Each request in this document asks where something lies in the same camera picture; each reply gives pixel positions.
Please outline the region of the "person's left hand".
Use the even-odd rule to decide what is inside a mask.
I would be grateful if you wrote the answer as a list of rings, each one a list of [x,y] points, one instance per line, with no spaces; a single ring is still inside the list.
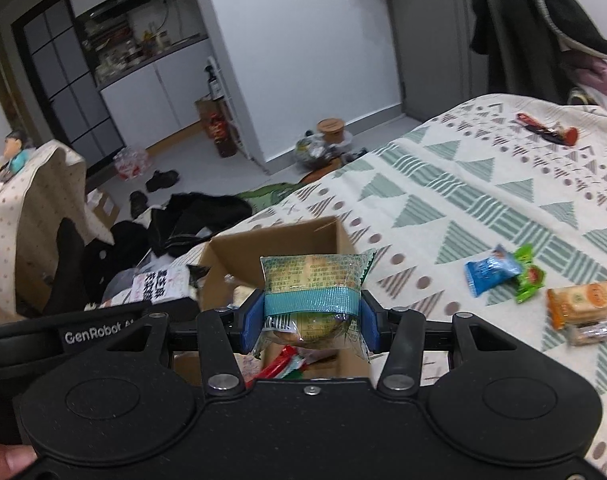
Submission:
[[[30,445],[0,444],[0,480],[12,479],[31,466],[38,456]]]

